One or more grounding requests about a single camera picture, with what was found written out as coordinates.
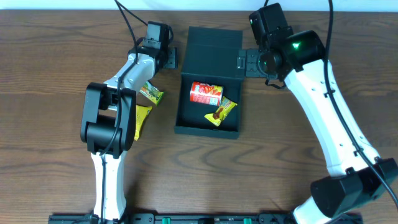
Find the red Pringles can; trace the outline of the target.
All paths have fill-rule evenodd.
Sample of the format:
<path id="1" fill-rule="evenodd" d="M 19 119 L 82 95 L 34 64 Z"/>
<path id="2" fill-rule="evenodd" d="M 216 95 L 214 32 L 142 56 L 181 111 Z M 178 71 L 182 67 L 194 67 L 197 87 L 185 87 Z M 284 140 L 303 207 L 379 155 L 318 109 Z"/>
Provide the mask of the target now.
<path id="1" fill-rule="evenodd" d="M 202 82 L 193 82 L 190 89 L 190 101 L 206 105 L 219 106 L 224 88 Z"/>

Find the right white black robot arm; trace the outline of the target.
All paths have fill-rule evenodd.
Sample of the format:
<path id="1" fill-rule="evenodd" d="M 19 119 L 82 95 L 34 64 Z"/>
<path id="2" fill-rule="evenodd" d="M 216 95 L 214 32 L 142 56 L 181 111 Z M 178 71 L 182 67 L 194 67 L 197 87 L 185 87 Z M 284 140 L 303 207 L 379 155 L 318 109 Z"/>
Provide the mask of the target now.
<path id="1" fill-rule="evenodd" d="M 314 181 L 311 195 L 292 212 L 295 223 L 352 220 L 349 212 L 388 193 L 397 162 L 383 159 L 356 123 L 336 83 L 329 40 L 312 30 L 294 33 L 280 4 L 266 2 L 249 15 L 258 49 L 248 58 L 248 77 L 288 89 L 300 103 L 325 157 L 328 175 Z"/>

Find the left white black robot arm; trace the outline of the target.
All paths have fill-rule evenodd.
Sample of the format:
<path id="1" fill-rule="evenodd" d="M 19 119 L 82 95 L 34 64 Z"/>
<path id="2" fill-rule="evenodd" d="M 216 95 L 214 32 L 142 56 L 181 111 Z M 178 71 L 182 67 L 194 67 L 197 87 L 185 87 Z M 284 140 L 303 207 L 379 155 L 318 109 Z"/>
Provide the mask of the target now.
<path id="1" fill-rule="evenodd" d="M 127 62 L 109 80 L 86 88 L 81 140 L 96 174 L 96 203 L 90 223 L 121 223 L 126 209 L 124 161 L 134 142 L 136 96 L 162 68 L 178 67 L 177 49 L 131 49 Z"/>

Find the yellow brown chocolate snack packet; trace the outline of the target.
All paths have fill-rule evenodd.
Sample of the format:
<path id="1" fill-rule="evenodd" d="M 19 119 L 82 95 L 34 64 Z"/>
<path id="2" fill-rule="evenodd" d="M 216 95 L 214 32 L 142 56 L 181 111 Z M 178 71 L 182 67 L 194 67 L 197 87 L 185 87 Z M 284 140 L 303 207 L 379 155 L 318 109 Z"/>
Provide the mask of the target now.
<path id="1" fill-rule="evenodd" d="M 223 96 L 219 108 L 214 113 L 206 114 L 205 118 L 215 126 L 219 126 L 236 106 L 237 103 Z"/>

